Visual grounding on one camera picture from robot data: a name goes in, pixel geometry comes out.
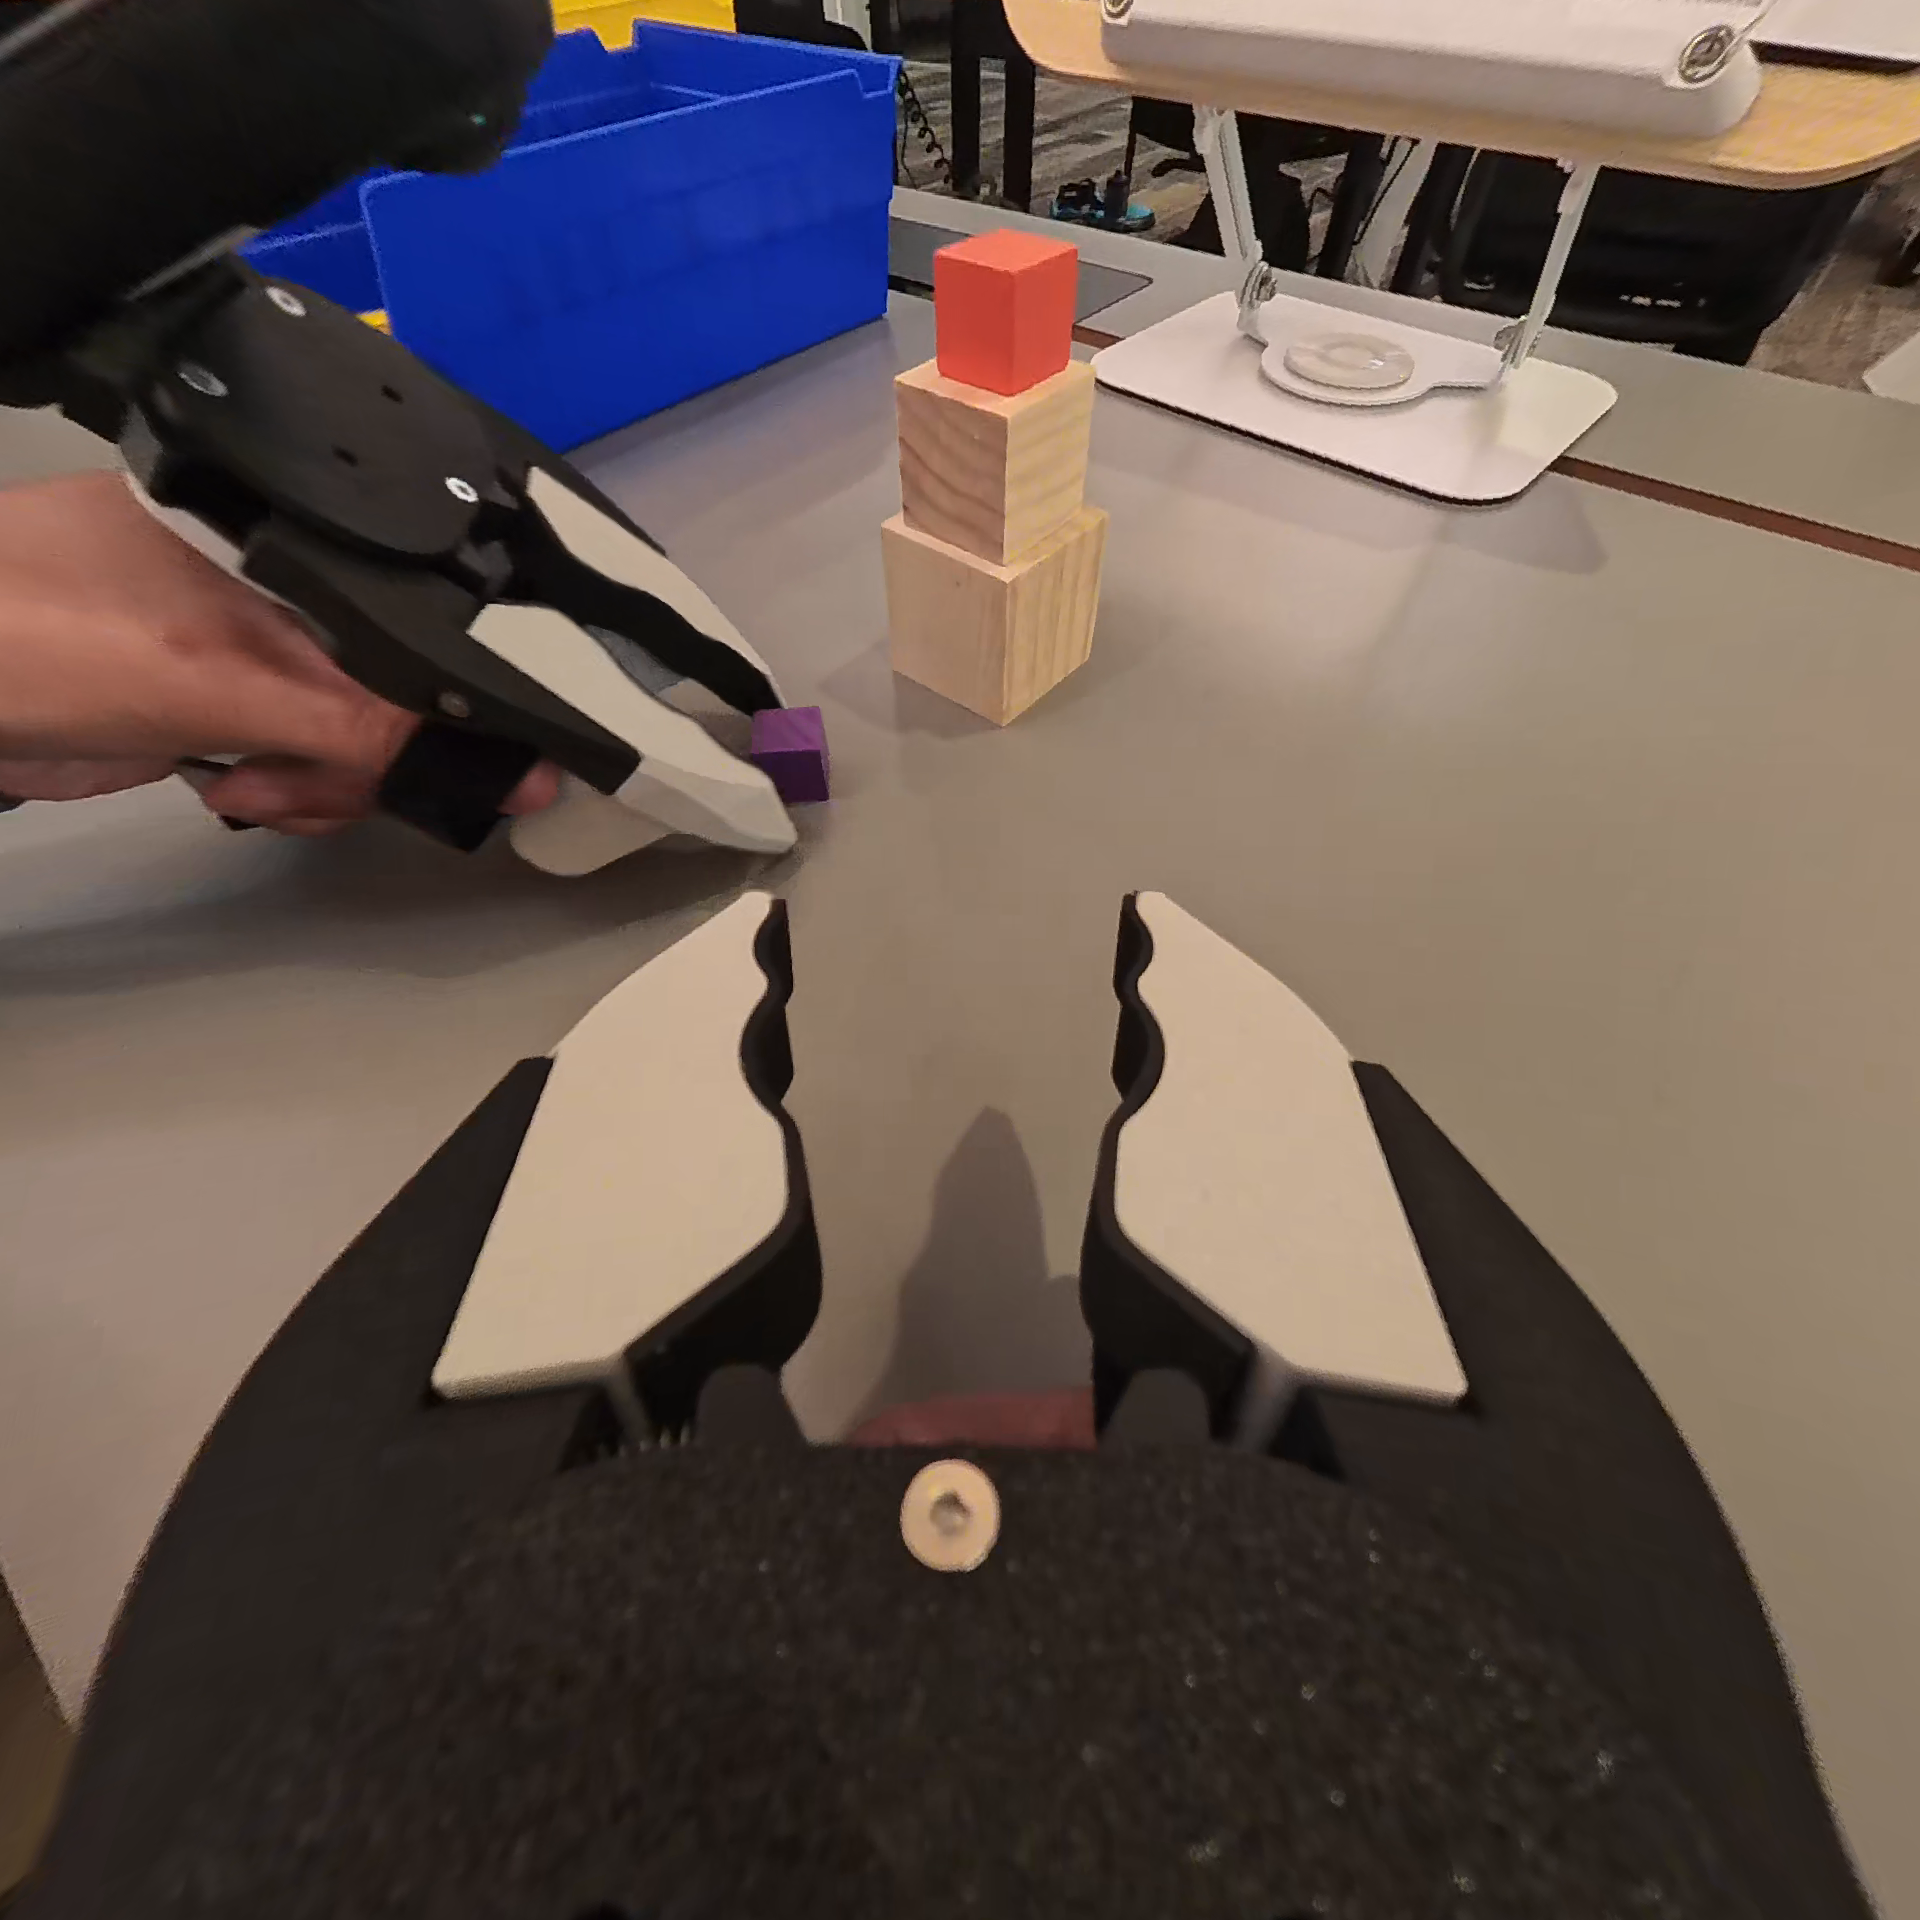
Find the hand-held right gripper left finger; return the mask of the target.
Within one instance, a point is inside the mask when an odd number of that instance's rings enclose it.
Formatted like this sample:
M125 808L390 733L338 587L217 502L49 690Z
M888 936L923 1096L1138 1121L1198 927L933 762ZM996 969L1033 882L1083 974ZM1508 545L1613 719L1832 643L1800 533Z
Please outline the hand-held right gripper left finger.
M786 901L743 892L555 1044L434 1366L444 1400L597 1386L688 1429L780 1375L824 1293L793 1084Z

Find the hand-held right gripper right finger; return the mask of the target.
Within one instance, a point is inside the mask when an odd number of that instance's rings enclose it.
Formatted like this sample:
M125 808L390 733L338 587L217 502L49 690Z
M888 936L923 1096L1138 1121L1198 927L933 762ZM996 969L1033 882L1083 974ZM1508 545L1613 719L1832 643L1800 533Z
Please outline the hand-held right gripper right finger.
M1115 1109L1080 1251L1095 1423L1173 1372L1212 1429L1304 1389L1452 1409L1468 1375L1358 1064L1321 1016L1164 892L1119 901Z

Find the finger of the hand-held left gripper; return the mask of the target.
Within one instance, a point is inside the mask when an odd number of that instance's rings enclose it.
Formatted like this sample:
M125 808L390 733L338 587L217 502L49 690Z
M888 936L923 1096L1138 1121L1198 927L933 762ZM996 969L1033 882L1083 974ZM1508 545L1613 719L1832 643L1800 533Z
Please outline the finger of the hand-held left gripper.
M611 792L565 773L555 798L510 825L513 853L541 873L579 878L674 833L777 855L799 829L767 773L712 731L707 709L636 680L597 643L565 643L557 690L636 754Z
M784 707L771 668L712 596L595 491L525 484L525 601L646 652L726 707Z

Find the purple wooden cube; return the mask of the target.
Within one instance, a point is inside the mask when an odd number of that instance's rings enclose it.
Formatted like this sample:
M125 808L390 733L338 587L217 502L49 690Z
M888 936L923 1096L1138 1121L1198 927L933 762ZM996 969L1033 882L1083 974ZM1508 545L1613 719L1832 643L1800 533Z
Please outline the purple wooden cube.
M825 803L831 795L831 760L819 705L753 712L747 758L786 805Z

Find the large wooden cube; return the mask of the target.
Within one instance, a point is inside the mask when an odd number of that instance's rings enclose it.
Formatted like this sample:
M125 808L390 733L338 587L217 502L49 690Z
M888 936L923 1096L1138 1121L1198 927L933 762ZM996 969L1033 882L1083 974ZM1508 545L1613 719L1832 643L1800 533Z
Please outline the large wooden cube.
M889 515L878 532L889 669L984 721L1013 721L1091 655L1107 526L1086 506L999 563Z

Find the blue plastic bin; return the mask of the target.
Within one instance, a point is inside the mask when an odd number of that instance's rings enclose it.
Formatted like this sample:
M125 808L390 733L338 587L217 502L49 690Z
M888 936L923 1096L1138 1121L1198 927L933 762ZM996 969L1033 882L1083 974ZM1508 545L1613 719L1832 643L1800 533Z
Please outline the blue plastic bin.
M571 450L885 314L898 89L851 47L567 30L492 166L373 167L244 255Z

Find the medium wooden cube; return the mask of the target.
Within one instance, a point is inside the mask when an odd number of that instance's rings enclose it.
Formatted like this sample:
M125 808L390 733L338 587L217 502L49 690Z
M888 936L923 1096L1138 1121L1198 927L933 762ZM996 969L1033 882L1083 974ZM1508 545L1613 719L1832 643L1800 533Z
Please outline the medium wooden cube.
M903 523L988 563L1019 563L1086 504L1094 369L1072 360L1019 393L925 360L894 377Z

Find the red wooden cube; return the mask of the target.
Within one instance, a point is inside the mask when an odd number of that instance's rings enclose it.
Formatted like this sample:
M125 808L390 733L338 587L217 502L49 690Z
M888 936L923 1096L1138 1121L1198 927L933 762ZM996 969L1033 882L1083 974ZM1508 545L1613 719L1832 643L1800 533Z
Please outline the red wooden cube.
M946 380L1018 395L1072 356L1080 252L1069 239L998 228L932 253L935 367Z

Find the person's left hand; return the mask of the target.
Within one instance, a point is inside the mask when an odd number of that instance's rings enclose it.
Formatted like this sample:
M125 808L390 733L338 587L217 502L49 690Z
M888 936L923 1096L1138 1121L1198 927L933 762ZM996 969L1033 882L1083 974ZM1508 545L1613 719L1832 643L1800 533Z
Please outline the person's left hand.
M2 491L4 799L70 803L182 776L217 818L323 836L375 814L417 728L122 475Z

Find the yellow plastic bin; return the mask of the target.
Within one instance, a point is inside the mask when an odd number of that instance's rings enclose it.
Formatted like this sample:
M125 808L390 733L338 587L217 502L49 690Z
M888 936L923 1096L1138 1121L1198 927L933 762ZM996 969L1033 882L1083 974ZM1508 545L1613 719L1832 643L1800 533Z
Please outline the yellow plastic bin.
M557 33L593 33L610 50L631 42L636 24L733 33L733 2L549 2Z

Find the white folding stand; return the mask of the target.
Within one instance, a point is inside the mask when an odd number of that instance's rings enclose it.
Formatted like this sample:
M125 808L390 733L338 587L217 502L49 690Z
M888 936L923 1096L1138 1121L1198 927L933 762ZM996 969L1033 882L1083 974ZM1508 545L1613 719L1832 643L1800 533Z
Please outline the white folding stand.
M1102 6L1102 47L1234 81L1301 83L1437 115L1541 118L1599 135L1712 137L1757 102L1751 33L1768 4L1136 2ZM1502 341L1435 306L1400 320L1358 293L1293 293L1261 255L1236 120L1196 108L1240 270L1231 297L1190 306L1091 360L1095 381L1437 502L1523 491L1615 402L1610 381L1527 365L1599 163L1563 158L1548 252Z

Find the black office chair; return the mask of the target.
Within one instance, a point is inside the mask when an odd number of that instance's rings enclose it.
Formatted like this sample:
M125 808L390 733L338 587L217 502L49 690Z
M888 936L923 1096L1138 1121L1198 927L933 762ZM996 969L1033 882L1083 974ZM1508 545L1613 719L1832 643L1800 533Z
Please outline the black office chair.
M1750 189L1606 167L1557 279L1550 324L1744 365L1830 257L1880 169ZM1569 175L1545 158L1443 145L1413 192L1410 271L1394 292L1516 320Z

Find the wooden display board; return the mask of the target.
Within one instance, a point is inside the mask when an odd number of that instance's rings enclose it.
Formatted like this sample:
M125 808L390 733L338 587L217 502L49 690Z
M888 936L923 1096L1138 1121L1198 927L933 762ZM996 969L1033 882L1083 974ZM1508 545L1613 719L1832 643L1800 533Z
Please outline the wooden display board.
M1796 61L1763 61L1746 115L1716 133L1643 133L1541 112L1493 112L1378 89L1328 89L1249 74L1226 57L1112 57L1102 11L1081 2L1013 2L1007 21L1043 71L1125 94L1234 110L1345 132L1404 133L1442 143L1628 173L1781 192L1876 173L1918 152L1918 78Z

